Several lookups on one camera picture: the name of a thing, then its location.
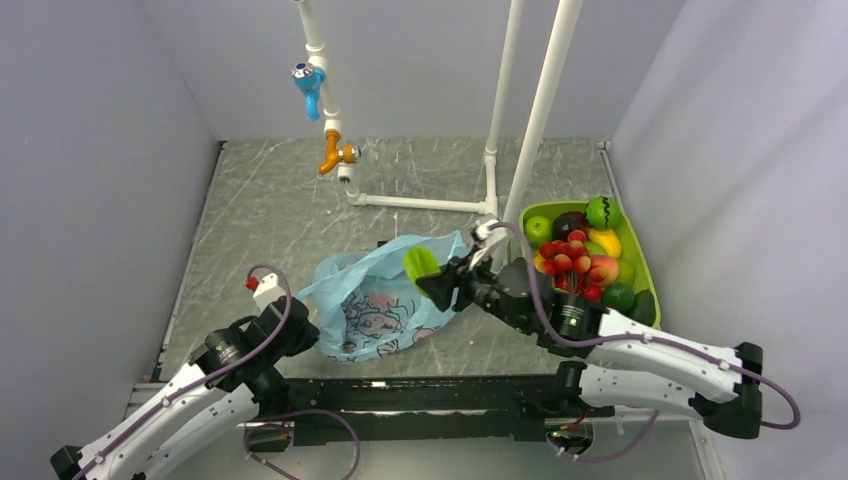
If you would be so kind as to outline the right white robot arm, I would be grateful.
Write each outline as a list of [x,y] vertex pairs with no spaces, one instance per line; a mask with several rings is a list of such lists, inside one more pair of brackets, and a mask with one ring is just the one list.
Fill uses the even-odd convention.
[[470,263],[453,257],[413,283],[439,310],[476,305],[561,357],[550,391],[560,413],[651,408],[687,415],[728,437],[758,437],[762,394],[741,370],[760,372],[759,346],[714,347],[648,327],[555,288],[522,258],[497,273],[489,262]]

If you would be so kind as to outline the fake green starfruit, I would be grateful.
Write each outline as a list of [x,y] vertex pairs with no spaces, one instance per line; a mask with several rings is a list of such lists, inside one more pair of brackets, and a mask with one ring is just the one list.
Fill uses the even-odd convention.
[[408,279],[415,284],[418,279],[441,272],[439,260],[427,247],[414,246],[408,249],[402,258],[402,265]]

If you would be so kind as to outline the light blue plastic bag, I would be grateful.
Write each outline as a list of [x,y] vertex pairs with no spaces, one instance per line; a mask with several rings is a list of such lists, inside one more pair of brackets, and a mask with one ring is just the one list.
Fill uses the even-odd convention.
[[378,359],[413,346],[455,317],[452,310],[438,310],[410,281],[403,259],[417,248],[429,250],[439,265],[468,253],[457,231],[411,234],[370,252],[335,253],[318,264],[312,283],[296,297],[314,311],[322,354],[348,364]]

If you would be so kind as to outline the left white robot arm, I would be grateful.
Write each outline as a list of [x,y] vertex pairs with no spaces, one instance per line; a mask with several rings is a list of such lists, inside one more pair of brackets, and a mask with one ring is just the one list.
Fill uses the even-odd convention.
[[211,332],[178,373],[138,410],[85,446],[50,458],[60,479],[160,479],[231,428],[290,410],[276,364],[309,350],[319,330],[298,299]]

